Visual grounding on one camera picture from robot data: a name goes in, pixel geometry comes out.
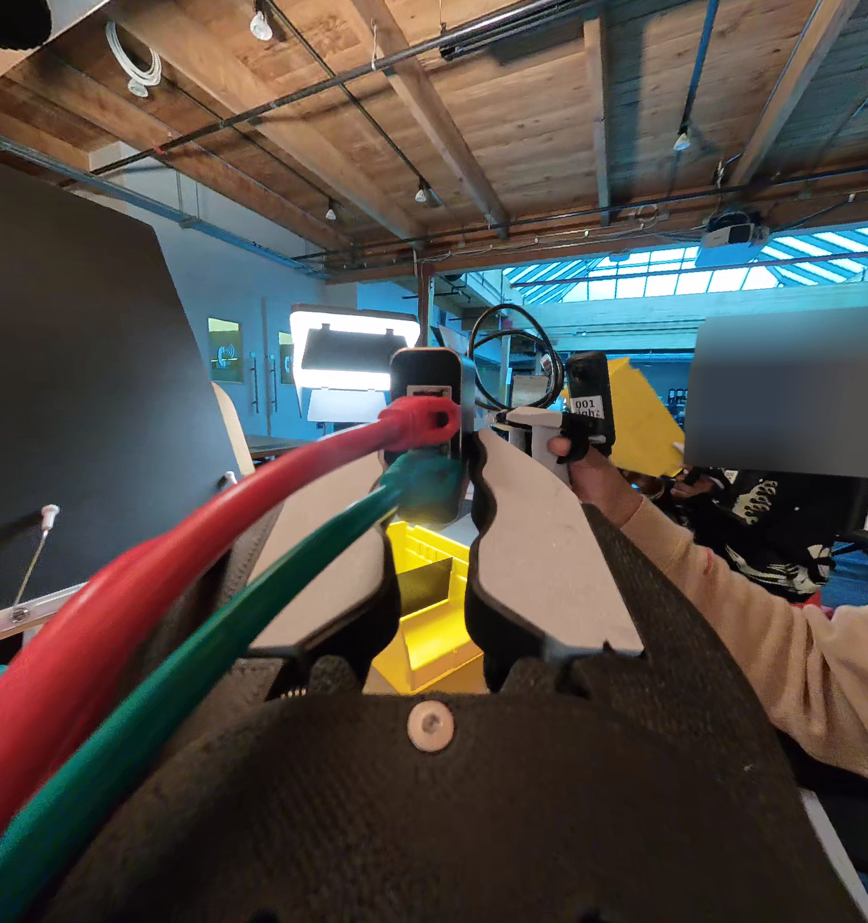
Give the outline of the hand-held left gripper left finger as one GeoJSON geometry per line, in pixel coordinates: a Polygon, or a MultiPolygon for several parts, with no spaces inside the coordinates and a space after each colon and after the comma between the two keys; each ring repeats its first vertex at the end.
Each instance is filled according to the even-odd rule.
{"type": "MultiPolygon", "coordinates": [[[[284,501],[250,575],[253,583],[301,540],[347,507],[367,496],[384,470],[381,452],[325,474],[284,501]]],[[[384,580],[393,577],[390,540],[374,525],[328,564],[250,644],[250,652],[281,652],[299,648],[330,629],[360,606],[381,599],[384,580]]]]}

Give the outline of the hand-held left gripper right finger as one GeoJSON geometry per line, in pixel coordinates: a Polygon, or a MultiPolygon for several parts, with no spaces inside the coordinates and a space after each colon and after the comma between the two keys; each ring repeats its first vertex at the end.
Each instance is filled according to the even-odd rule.
{"type": "Polygon", "coordinates": [[[549,656],[643,642],[566,477],[492,430],[475,435],[469,591],[549,656]]]}

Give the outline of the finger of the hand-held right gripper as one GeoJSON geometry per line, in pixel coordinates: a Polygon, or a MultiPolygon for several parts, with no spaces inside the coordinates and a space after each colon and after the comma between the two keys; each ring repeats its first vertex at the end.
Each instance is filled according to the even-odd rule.
{"type": "Polygon", "coordinates": [[[560,432],[564,425],[564,413],[526,405],[501,411],[500,423],[511,428],[544,428],[560,432]]]}

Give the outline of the yellow plastic bin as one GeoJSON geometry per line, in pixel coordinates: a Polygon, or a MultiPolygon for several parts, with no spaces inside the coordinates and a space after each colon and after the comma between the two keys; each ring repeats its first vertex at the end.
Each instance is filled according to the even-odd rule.
{"type": "Polygon", "coordinates": [[[401,617],[395,637],[372,663],[365,690],[403,696],[485,693],[483,653],[471,640],[464,617],[470,549],[403,522],[389,525],[387,536],[396,574],[452,558],[451,589],[447,601],[401,617]]]}

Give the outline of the black ethernet adapter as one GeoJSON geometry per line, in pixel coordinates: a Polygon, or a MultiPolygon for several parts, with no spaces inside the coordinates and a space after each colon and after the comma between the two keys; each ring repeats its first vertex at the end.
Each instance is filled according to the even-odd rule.
{"type": "Polygon", "coordinates": [[[399,516],[410,524],[441,527],[463,516],[462,506],[470,483],[470,449],[474,434],[475,384],[472,361],[440,347],[405,348],[390,361],[390,403],[408,396],[447,397],[460,409],[462,423],[451,441],[438,451],[451,459],[452,475],[445,487],[425,481],[436,494],[423,506],[402,507],[399,516]]]}

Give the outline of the person's right forearm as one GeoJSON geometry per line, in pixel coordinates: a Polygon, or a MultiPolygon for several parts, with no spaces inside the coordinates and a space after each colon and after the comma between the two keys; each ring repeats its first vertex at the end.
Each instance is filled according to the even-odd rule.
{"type": "Polygon", "coordinates": [[[715,630],[774,727],[868,779],[868,606],[797,607],[768,593],[646,499],[622,532],[715,630]]]}

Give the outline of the person's right hand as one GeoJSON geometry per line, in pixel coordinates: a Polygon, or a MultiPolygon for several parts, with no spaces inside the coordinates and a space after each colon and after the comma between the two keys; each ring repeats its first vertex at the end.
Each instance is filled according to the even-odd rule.
{"type": "Polygon", "coordinates": [[[640,508],[643,495],[595,447],[579,460],[574,459],[566,437],[551,438],[547,448],[565,463],[570,488],[579,501],[596,507],[612,525],[622,528],[640,508]]]}

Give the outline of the yellow panel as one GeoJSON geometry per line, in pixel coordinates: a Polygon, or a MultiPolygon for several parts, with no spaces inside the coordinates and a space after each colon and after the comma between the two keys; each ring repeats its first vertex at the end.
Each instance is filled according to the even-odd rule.
{"type": "Polygon", "coordinates": [[[619,469],[674,477],[683,468],[685,436],[644,375],[627,358],[609,359],[616,438],[610,455],[619,469]]]}

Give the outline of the black bin divider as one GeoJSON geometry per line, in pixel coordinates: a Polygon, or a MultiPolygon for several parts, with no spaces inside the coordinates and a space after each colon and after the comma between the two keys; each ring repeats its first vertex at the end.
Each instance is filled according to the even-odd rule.
{"type": "Polygon", "coordinates": [[[401,598],[401,617],[411,616],[450,596],[454,560],[445,558],[397,574],[401,598]]]}

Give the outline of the ceiling projector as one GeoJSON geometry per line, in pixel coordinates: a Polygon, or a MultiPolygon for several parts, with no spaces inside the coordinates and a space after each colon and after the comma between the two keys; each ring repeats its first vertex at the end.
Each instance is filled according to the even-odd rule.
{"type": "Polygon", "coordinates": [[[707,222],[694,267],[737,267],[759,257],[771,235],[759,212],[724,211],[707,222]]]}

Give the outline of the bright studio light panel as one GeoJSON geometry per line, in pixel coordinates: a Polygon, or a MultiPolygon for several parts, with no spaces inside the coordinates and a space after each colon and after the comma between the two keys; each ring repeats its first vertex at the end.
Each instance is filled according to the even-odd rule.
{"type": "Polygon", "coordinates": [[[416,347],[418,320],[407,314],[294,304],[289,313],[291,375],[305,419],[366,424],[390,401],[390,362],[416,347]]]}

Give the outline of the white panel stand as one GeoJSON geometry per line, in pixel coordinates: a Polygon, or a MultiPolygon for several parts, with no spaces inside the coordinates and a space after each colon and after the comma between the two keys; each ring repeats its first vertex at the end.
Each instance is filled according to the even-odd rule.
{"type": "Polygon", "coordinates": [[[47,504],[41,508],[38,544],[13,598],[12,605],[0,609],[0,635],[16,632],[19,629],[26,630],[36,625],[41,619],[51,617],[87,585],[86,582],[77,583],[50,594],[24,599],[33,572],[59,513],[60,507],[56,504],[47,504]]]}

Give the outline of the black wood-edged panel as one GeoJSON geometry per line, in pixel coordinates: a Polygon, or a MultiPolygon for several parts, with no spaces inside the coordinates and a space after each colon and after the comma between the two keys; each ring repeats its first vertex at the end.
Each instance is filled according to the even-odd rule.
{"type": "Polygon", "coordinates": [[[241,476],[150,225],[0,163],[0,611],[85,582],[241,476]]]}

